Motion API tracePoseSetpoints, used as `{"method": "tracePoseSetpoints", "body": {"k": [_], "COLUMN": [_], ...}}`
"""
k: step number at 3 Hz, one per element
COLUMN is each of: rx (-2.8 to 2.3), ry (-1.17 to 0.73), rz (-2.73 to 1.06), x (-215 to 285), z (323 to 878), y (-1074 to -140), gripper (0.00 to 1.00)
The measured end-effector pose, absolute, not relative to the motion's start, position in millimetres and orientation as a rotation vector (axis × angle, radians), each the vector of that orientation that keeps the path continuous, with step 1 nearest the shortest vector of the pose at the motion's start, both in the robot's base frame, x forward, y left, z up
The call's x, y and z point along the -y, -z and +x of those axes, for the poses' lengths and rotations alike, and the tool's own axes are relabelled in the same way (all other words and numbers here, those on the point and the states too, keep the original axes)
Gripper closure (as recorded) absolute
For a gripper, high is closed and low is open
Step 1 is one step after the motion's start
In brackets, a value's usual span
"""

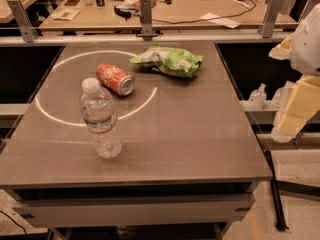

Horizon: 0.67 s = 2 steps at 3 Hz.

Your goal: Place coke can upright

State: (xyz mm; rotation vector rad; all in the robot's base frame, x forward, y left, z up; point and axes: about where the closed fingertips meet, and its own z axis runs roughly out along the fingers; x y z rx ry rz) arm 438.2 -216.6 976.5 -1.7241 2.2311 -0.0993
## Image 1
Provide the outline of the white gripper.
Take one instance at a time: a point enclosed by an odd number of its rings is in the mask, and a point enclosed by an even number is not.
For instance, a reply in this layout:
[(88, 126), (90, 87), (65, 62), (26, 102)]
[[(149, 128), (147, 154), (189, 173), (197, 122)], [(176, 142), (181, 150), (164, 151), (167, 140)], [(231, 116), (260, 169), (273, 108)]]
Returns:
[(271, 137), (279, 143), (294, 139), (320, 110), (320, 4), (290, 34), (269, 52), (276, 60), (288, 60), (303, 75), (283, 87)]

